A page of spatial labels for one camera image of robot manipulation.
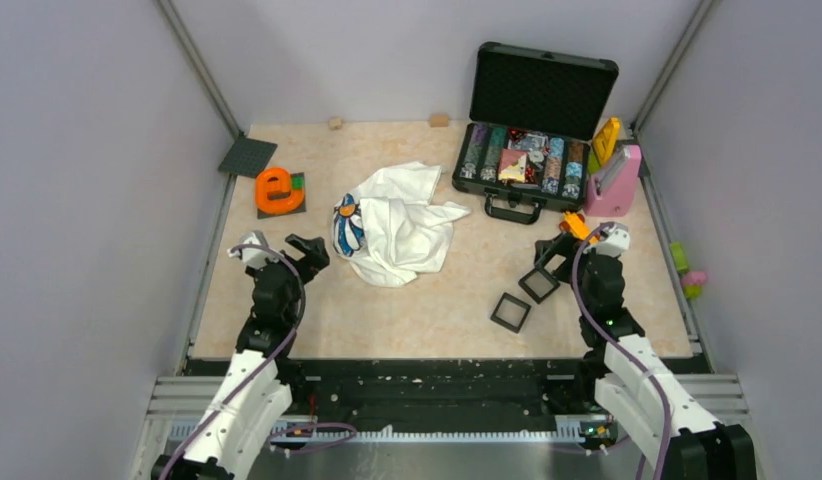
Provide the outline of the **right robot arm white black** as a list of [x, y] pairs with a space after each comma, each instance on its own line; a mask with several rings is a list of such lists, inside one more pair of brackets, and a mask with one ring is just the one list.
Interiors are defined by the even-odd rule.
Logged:
[[641, 452], [656, 479], [755, 479], [747, 430], [702, 406], [659, 358], [625, 305], [622, 254], [628, 231], [601, 225], [588, 238], [563, 232], [535, 244], [534, 265], [568, 285], [589, 348], [573, 385], [576, 404], [608, 412]]

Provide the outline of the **white garment with blue print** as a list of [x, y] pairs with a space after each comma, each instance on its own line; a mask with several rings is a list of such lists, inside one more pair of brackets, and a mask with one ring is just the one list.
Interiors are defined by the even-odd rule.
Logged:
[[362, 280], [399, 288], [442, 269], [454, 223], [471, 213], [452, 201], [433, 202], [442, 174], [421, 162], [384, 167], [334, 205], [332, 247]]

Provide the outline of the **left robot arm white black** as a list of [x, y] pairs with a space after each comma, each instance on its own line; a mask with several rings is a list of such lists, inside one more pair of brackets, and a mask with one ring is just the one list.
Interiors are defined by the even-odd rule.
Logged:
[[293, 258], [269, 247], [259, 231], [244, 236], [228, 255], [253, 281], [252, 306], [228, 369], [198, 425], [171, 454], [155, 461], [153, 479], [245, 479], [284, 413], [306, 404], [307, 386], [278, 377], [306, 308], [306, 285], [330, 264], [323, 238], [286, 237]]

